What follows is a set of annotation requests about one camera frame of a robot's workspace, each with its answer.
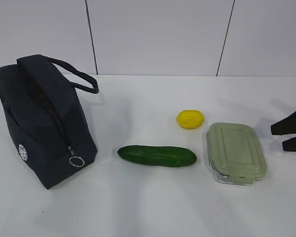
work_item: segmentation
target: cucumber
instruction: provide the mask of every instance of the cucumber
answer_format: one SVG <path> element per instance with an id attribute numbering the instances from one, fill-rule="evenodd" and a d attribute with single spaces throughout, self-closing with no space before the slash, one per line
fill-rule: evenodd
<path id="1" fill-rule="evenodd" d="M 182 147 L 127 146 L 117 151 L 127 161 L 156 166 L 183 167 L 196 162 L 196 155 Z"/>

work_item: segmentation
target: yellow lemon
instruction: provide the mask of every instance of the yellow lemon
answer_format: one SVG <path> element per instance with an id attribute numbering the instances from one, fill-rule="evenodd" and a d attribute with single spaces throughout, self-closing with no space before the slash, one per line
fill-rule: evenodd
<path id="1" fill-rule="evenodd" d="M 179 113 L 177 121 L 185 129 L 195 129 L 203 124 L 205 118 L 198 110 L 183 110 Z"/>

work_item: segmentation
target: container lid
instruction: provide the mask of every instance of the container lid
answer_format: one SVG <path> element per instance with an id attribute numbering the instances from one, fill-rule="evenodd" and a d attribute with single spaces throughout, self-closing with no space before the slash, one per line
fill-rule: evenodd
<path id="1" fill-rule="evenodd" d="M 259 138 L 249 126 L 214 123 L 207 133 L 210 163 L 235 183 L 252 182 L 266 174 L 266 163 Z"/>

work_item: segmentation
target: black object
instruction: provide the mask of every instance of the black object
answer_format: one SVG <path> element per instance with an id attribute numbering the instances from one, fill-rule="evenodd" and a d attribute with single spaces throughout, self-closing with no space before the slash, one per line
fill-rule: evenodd
<path id="1" fill-rule="evenodd" d="M 53 63 L 93 88 L 68 81 Z M 75 88 L 99 92 L 93 77 L 42 55 L 0 68 L 0 99 L 9 133 L 20 157 L 47 189 L 91 164 L 97 153 Z"/>
<path id="2" fill-rule="evenodd" d="M 272 125 L 271 132 L 273 135 L 296 134 L 296 111 L 282 121 Z M 284 151 L 296 152 L 296 137 L 284 141 L 282 145 Z"/>

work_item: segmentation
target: metal ring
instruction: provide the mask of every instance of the metal ring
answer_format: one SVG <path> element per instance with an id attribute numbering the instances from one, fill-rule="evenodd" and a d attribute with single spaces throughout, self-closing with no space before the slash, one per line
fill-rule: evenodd
<path id="1" fill-rule="evenodd" d="M 80 161 L 82 161 L 82 165 L 77 165 L 77 164 L 74 164 L 71 160 L 72 159 L 79 159 Z M 84 159 L 82 159 L 81 157 L 76 157 L 76 156 L 74 156 L 74 157 L 70 157 L 69 158 L 69 164 L 71 164 L 72 166 L 74 166 L 74 167 L 78 167 L 78 168 L 80 168 L 80 167 L 83 167 L 84 166 L 84 164 L 85 164 L 85 162 L 84 162 Z"/>

